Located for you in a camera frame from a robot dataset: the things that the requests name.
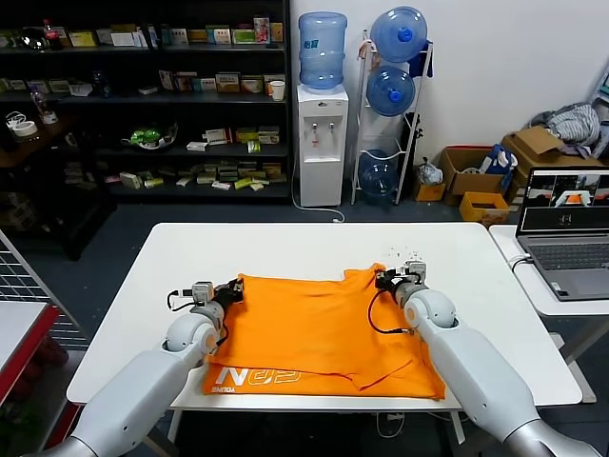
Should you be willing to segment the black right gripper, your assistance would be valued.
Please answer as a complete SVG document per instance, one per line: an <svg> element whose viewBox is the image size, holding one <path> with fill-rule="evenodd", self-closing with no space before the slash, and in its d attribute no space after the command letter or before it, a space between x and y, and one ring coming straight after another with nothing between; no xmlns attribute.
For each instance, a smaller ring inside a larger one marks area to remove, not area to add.
<svg viewBox="0 0 609 457"><path fill-rule="evenodd" d="M383 291L394 291L404 279L395 269L376 270L375 277L380 278L375 280L375 287Z"/></svg>

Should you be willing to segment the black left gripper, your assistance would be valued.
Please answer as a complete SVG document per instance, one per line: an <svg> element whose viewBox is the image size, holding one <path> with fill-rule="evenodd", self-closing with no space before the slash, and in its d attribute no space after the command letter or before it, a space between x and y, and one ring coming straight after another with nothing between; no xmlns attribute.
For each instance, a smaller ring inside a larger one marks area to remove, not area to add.
<svg viewBox="0 0 609 457"><path fill-rule="evenodd" d="M244 299L244 281L236 278L229 283L220 285L214 289L213 301L222 308L229 308L233 304L241 303Z"/></svg>

